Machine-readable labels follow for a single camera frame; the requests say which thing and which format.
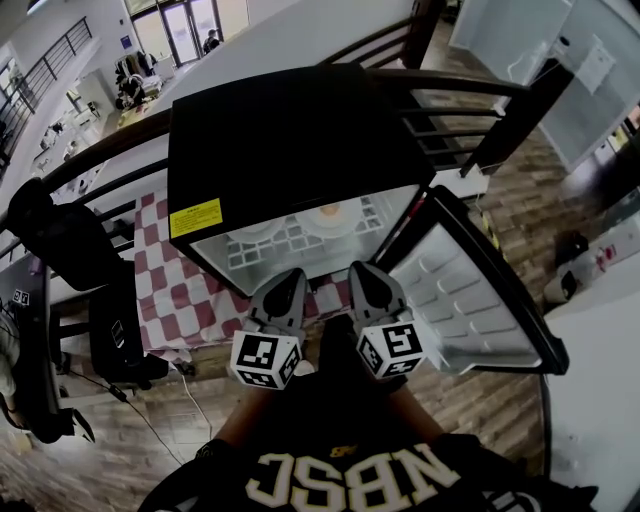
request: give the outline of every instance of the black and white marker cube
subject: black and white marker cube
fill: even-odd
[[[357,350],[378,379],[405,375],[416,369],[427,355],[427,340],[420,322],[365,327]]]
[[[231,350],[231,369],[241,382],[259,388],[284,389],[302,359],[300,340],[236,331]]]
[[[29,305],[29,294],[27,292],[23,292],[22,290],[16,289],[13,292],[13,301],[21,306]]]

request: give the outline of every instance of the checkered tablecloth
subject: checkered tablecloth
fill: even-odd
[[[140,334],[145,351],[190,361],[189,350],[230,342],[249,301],[205,273],[169,242],[167,191],[138,199],[134,260]],[[346,272],[324,278],[305,303],[305,325],[349,309]]]

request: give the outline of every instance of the yellow warning label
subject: yellow warning label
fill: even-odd
[[[171,238],[176,238],[199,229],[215,226],[222,222],[220,199],[212,199],[206,203],[191,206],[169,216]]]

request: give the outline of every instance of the open fridge door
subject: open fridge door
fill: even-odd
[[[502,255],[449,190],[431,189],[376,265],[434,335],[442,371],[564,374],[569,357]]]

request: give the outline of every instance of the paper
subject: paper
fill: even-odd
[[[576,78],[584,84],[591,94],[594,94],[598,87],[602,85],[602,82],[616,63],[611,54],[605,50],[602,41],[596,36],[593,36],[593,39],[593,46],[576,73]]]
[[[220,224],[222,222],[220,199],[212,199],[206,203],[172,213],[169,216],[169,221],[171,238]]]

